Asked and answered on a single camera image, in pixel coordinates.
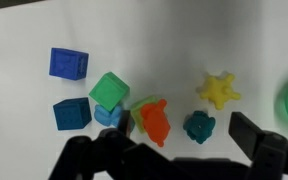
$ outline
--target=white background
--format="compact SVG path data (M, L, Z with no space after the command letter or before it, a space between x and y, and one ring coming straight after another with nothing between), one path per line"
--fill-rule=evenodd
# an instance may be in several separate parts
M49 76L52 47L89 53L87 78ZM97 137L104 127L95 120L83 130L57 131L52 106L86 97L108 71L131 87L125 108L152 94L168 101L171 132L164 148L137 129L134 141L169 159L227 157L249 164L227 133L232 111L288 138L278 98L288 82L288 1L51 0L0 9L0 180L47 179L68 138ZM196 88L207 73L225 71L236 75L233 88L242 99L216 111ZM203 145L182 129L194 110L217 120Z

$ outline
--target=dark blue cube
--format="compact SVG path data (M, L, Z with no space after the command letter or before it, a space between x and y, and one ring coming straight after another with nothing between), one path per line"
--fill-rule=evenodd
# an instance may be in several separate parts
M87 64L87 53L52 48L50 75L71 80L79 80L86 77Z
M83 129L91 120L88 98L67 99L53 106L57 129Z

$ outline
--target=green cube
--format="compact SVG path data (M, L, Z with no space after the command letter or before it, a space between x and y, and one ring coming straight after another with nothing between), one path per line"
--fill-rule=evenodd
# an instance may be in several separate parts
M112 72L104 74L90 92L90 96L111 111L128 93L130 87Z
M145 105L145 104L157 104L158 99L155 96L149 96L145 99L142 99L136 103L134 103L131 107L131 115L134 119L134 122L138 128L138 130L140 131L140 133L145 133L145 129L143 127L143 117L141 115L141 108Z

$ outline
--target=yellow toy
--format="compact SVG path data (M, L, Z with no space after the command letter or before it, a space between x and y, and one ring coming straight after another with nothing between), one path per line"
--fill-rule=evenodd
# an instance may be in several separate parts
M212 101L217 110L223 109L224 103L228 100L241 98L241 95L232 89L231 83L234 79L233 74L228 74L224 79L209 76L204 82L204 90L200 93L200 97Z

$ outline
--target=orange toy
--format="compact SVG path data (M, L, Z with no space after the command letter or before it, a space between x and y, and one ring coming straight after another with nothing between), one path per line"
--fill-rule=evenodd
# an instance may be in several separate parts
M171 129L163 111L166 104L166 100L161 99L157 104L146 104L141 109L144 129L150 139L159 147L164 146L164 140Z

